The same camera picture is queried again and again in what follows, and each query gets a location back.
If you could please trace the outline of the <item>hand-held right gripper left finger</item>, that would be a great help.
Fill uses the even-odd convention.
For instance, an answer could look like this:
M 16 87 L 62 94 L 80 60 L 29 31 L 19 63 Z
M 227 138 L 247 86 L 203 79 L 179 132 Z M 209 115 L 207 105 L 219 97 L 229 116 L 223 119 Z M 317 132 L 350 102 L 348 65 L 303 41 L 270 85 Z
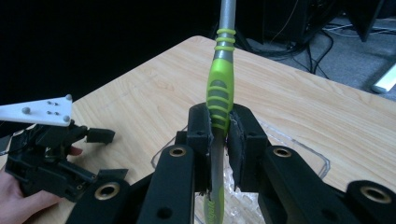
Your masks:
M 205 103 L 189 109 L 186 131 L 178 131 L 176 144 L 185 145 L 194 152 L 195 191 L 206 192 L 210 189 L 210 153 L 213 141 L 209 110 Z

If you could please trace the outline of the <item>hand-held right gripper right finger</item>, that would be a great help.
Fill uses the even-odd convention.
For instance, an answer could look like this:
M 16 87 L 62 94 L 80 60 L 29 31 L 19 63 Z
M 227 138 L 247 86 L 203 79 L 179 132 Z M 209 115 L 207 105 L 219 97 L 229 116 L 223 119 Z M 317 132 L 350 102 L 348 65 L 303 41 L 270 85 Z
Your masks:
M 259 163 L 269 146 L 267 134 L 250 109 L 234 105 L 227 138 L 233 182 L 241 191 L 259 190 Z

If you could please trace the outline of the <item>green-handled knife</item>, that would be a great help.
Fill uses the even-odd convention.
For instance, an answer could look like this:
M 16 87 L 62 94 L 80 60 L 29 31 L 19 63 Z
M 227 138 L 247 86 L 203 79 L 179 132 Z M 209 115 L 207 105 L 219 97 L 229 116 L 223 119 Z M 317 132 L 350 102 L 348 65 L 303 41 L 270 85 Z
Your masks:
M 210 184 L 204 199 L 206 224 L 222 224 L 224 215 L 223 157 L 233 109 L 236 0 L 221 0 L 214 57 L 206 85 L 213 140 L 209 147 Z

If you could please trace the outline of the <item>clear plastic tray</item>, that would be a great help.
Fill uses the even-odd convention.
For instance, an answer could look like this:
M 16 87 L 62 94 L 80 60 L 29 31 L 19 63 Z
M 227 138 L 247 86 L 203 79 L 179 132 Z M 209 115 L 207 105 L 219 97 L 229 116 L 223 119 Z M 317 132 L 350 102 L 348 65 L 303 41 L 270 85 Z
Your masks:
M 330 171 L 330 161 L 311 147 L 300 143 L 268 123 L 259 121 L 273 146 L 289 147 L 296 151 L 311 169 L 323 179 Z M 224 215 L 223 224 L 265 224 L 258 204 L 258 194 L 242 192 L 234 188 L 233 171 L 229 164 L 228 150 L 223 156 Z

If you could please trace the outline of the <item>white bar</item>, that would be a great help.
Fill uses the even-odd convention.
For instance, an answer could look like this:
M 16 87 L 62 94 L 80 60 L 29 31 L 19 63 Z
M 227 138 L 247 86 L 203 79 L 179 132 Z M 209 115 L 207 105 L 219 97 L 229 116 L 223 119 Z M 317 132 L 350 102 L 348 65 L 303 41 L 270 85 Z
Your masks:
M 372 86 L 377 93 L 387 93 L 396 85 L 396 63 Z

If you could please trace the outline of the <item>dark stand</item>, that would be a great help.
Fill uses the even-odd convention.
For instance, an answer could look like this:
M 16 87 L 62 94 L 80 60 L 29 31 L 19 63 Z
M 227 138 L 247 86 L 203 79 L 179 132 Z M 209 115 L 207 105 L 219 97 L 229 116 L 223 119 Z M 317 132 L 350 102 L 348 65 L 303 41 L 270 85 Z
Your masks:
M 366 42 L 385 0 L 345 0 L 344 11 L 362 42 Z

